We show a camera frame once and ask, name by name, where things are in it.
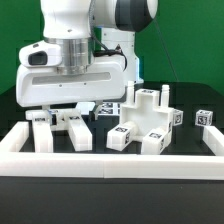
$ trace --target green backdrop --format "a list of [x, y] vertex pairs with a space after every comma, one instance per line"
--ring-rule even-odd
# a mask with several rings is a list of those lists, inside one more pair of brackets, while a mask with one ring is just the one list
[[[160, 35], [155, 23], [136, 35], [135, 50], [144, 79], [176, 81], [175, 71], [181, 82], [205, 83], [224, 94], [223, 15], [223, 0], [161, 0]], [[2, 93], [15, 85], [19, 49], [43, 38], [40, 1], [1, 1], [0, 18]]]

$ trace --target black table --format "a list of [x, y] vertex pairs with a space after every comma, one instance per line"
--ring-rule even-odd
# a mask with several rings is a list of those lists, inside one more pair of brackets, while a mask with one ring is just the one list
[[[184, 111], [184, 124], [174, 127], [163, 154], [213, 156], [201, 140], [203, 129], [194, 125], [195, 115], [199, 109], [213, 111], [213, 125], [223, 131], [224, 97], [202, 84], [169, 84], [170, 106]], [[136, 89], [161, 85], [145, 82]], [[15, 88], [0, 96], [0, 105], [3, 138], [30, 108], [16, 104]], [[105, 148], [105, 133], [118, 119], [84, 119], [94, 134], [93, 153], [117, 153]], [[55, 134], [55, 152], [74, 153], [64, 139], [64, 132]], [[132, 143], [122, 153], [139, 149]], [[223, 207], [223, 181], [0, 177], [0, 223], [223, 223]]]

